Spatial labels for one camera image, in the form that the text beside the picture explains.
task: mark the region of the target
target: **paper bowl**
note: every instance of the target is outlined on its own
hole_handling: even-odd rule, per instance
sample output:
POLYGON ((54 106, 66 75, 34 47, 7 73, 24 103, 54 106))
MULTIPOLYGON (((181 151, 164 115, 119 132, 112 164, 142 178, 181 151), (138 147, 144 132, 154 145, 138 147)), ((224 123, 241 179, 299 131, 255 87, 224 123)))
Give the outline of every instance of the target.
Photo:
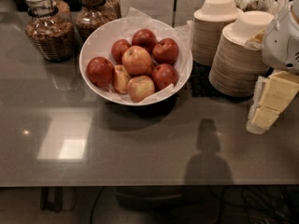
POLYGON ((235 0, 205 0, 202 8, 194 12, 194 17, 202 21, 231 21, 241 13, 235 0))
POLYGON ((101 26, 88 37, 83 44, 79 55, 79 68, 87 85, 95 93, 106 100, 120 105, 152 105, 169 98, 184 86, 192 71, 192 52, 190 49, 186 49, 185 46, 182 45, 178 32, 166 23, 154 19, 150 19, 150 22, 143 22, 142 18, 136 18, 136 20, 122 18, 101 26), (106 57, 116 64, 110 53, 113 43, 121 38, 127 39, 131 43, 134 32, 142 28, 151 29, 151 31, 156 34, 158 40, 171 37, 177 41, 179 46, 179 56, 174 66, 178 70, 179 79, 175 86, 170 85, 162 91, 158 91, 147 97, 143 101, 134 103, 128 94, 119 94, 115 92, 112 85, 110 85, 108 89, 101 89, 94 86, 86 76, 86 67, 89 60, 97 56, 106 57))
POLYGON ((226 25, 222 33, 228 40, 244 46, 248 39, 266 28, 273 19, 273 15, 263 11, 244 12, 234 23, 226 25))

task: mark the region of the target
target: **floor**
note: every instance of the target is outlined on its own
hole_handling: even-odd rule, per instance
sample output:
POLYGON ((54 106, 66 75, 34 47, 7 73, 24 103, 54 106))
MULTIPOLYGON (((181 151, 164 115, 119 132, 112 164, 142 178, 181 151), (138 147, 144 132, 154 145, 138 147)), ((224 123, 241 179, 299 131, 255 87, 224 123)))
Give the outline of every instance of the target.
MULTIPOLYGON (((62 188, 62 208, 41 208, 41 188, 1 188, 3 224, 228 224, 299 223, 282 196, 295 197, 297 187, 80 187, 62 188), (168 195, 179 193, 169 201, 168 195), (117 197, 125 194, 126 199, 117 197)), ((50 188, 50 203, 55 189, 50 188)))

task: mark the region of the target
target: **stainless steel surface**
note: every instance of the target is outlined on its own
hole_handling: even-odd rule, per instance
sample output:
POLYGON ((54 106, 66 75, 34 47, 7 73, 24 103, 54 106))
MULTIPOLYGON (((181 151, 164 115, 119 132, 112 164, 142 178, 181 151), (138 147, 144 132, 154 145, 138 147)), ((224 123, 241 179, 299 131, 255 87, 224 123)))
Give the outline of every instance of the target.
POLYGON ((26 13, 0 13, 0 186, 298 184, 298 98, 263 135, 251 99, 176 99, 142 108, 95 95, 78 57, 44 61, 26 13))

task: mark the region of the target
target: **stack of paper bowls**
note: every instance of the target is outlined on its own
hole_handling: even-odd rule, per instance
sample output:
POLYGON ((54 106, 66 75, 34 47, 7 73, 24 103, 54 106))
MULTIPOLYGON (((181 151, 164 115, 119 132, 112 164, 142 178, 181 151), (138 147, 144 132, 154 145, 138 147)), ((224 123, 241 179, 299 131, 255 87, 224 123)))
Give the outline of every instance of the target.
POLYGON ((195 62, 212 65, 222 29, 241 13, 235 0, 205 0, 202 8, 193 14, 192 56, 195 62))
POLYGON ((254 93, 259 76, 269 66, 263 63, 260 50, 245 49, 244 44, 273 20, 267 12, 249 11, 223 28, 209 81, 218 91, 233 97, 249 97, 254 93))

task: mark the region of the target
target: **countertop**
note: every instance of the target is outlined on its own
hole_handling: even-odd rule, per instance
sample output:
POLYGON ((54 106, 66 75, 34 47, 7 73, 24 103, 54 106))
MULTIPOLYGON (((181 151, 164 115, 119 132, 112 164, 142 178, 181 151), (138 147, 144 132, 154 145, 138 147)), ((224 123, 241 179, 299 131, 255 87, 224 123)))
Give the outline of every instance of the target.
POLYGON ((22 12, 0 13, 0 186, 299 183, 299 105, 246 130, 252 99, 192 97, 189 83, 156 105, 111 103, 85 84, 78 55, 49 63, 22 12))

